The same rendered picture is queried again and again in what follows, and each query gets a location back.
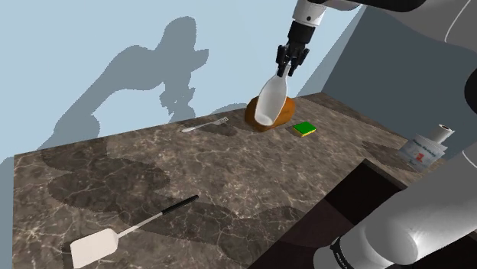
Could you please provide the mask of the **silver fork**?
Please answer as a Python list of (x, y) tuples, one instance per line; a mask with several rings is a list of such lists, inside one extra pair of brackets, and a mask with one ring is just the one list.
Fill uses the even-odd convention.
[(198, 128), (202, 128), (202, 127), (207, 126), (207, 125), (221, 125), (221, 124), (227, 122), (228, 120), (229, 119), (227, 117), (222, 117), (220, 119), (215, 120), (214, 122), (207, 122), (207, 123), (204, 123), (204, 124), (201, 124), (201, 125), (196, 125), (196, 126), (193, 126), (193, 127), (185, 128), (185, 129), (181, 130), (181, 132), (185, 133), (185, 132), (189, 132), (189, 131), (194, 131)]

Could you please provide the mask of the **brown wooden bowl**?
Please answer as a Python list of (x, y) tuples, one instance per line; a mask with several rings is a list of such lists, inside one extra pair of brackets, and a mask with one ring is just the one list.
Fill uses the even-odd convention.
[(256, 109), (257, 102), (258, 102), (258, 97), (256, 96), (249, 102), (249, 104), (247, 104), (245, 109), (244, 120), (253, 129), (259, 132), (267, 131), (289, 122), (294, 114), (295, 102), (293, 99), (287, 97), (286, 102), (284, 103), (284, 106), (281, 109), (281, 112), (279, 116), (277, 117), (277, 119), (275, 120), (274, 124), (271, 126), (261, 125), (257, 123), (255, 120), (255, 109)]

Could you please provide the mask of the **white bottle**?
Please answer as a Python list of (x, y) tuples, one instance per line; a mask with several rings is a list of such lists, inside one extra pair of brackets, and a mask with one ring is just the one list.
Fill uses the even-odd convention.
[(263, 86), (255, 109), (255, 121), (272, 126), (279, 116), (287, 98), (287, 74), (291, 65), (286, 65), (283, 76), (274, 74)]

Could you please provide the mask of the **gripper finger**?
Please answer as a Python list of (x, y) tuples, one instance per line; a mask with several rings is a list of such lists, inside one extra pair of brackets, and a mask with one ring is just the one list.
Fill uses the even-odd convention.
[(288, 76), (293, 76), (296, 68), (298, 68), (298, 66), (303, 64), (309, 51), (310, 50), (308, 48), (297, 49), (297, 51), (290, 58), (290, 69), (287, 74)]
[(289, 48), (288, 45), (279, 45), (277, 48), (276, 64), (277, 64), (277, 74), (288, 74), (287, 70), (288, 64), (290, 62), (290, 57), (288, 55)]

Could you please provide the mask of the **dark robot stand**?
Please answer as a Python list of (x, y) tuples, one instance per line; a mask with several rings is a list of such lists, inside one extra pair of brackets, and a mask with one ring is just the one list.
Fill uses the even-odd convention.
[[(363, 160), (248, 269), (313, 269), (316, 249), (332, 243), (405, 188), (370, 160)], [(477, 269), (477, 233), (414, 264), (394, 264), (387, 269)]]

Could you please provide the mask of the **paper towel roll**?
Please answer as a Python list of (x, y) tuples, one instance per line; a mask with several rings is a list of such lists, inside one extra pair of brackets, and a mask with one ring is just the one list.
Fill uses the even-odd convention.
[(426, 137), (416, 134), (397, 151), (397, 155), (417, 172), (423, 172), (445, 154), (447, 147), (442, 143), (454, 132), (445, 125), (438, 125)]

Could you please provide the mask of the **green and yellow sponge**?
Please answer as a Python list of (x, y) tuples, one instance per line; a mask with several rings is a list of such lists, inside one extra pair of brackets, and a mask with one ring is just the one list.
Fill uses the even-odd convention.
[(316, 131), (316, 127), (309, 122), (301, 122), (292, 126), (293, 130), (304, 137)]

